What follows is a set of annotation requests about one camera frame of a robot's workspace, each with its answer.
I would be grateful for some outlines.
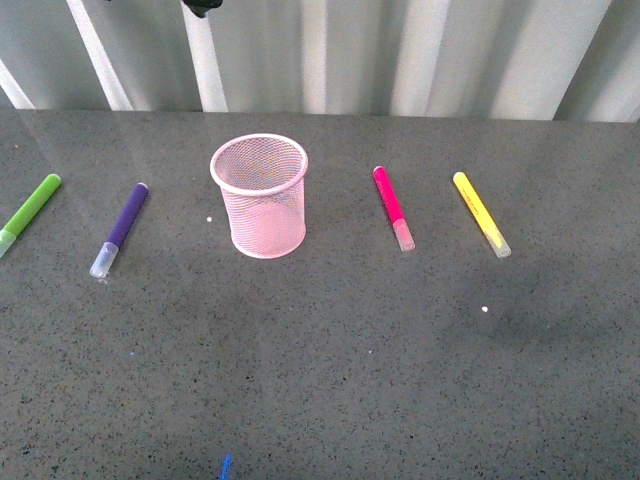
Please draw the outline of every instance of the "pink marker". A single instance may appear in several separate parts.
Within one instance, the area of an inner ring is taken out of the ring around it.
[[[387,215],[389,215],[389,220],[391,220],[393,231],[396,232],[396,238],[400,244],[400,250],[403,252],[413,250],[416,247],[416,244],[413,243],[409,226],[407,225],[407,221],[404,219],[404,215],[402,215],[402,209],[400,208],[396,194],[393,193],[393,187],[391,186],[391,182],[389,181],[389,177],[387,177],[387,172],[384,167],[378,166],[373,169],[373,179],[376,181],[378,191],[382,197],[382,202],[387,209]]]

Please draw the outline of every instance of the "green marker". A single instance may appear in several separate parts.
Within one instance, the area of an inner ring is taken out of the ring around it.
[[[22,233],[33,217],[40,211],[45,203],[51,198],[62,181],[55,173],[47,175],[36,191],[31,194],[27,201],[20,207],[20,210],[11,217],[11,220],[0,230],[0,257],[9,250],[9,247]]]

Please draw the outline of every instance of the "gray countertop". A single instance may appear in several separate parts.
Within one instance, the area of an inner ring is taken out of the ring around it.
[[[309,154],[276,260],[233,247],[209,174],[255,132]],[[637,124],[0,110],[0,222],[63,178],[0,260],[0,478],[210,479],[227,452],[233,479],[636,478],[639,152]]]

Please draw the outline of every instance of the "clear marker cap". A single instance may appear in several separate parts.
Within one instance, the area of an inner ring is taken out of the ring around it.
[[[7,232],[6,230],[0,230],[0,257],[5,254],[9,247],[16,241],[16,236]]]
[[[498,258],[506,258],[511,255],[511,248],[504,240],[504,237],[498,230],[498,227],[486,230],[484,236],[489,240],[489,244]]]
[[[393,231],[396,232],[396,238],[400,244],[400,250],[408,252],[416,248],[416,244],[413,242],[413,237],[409,231],[409,225],[404,218],[396,220],[393,224]]]
[[[96,257],[96,261],[93,262],[91,270],[89,270],[91,276],[95,278],[106,277],[119,250],[120,249],[111,242],[106,242],[102,245],[100,253]]]

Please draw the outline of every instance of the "pink mesh pen holder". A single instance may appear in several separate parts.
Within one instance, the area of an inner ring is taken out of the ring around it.
[[[211,176],[222,190],[238,250],[276,258],[302,243],[307,165],[300,145],[268,133],[235,138],[216,151]]]

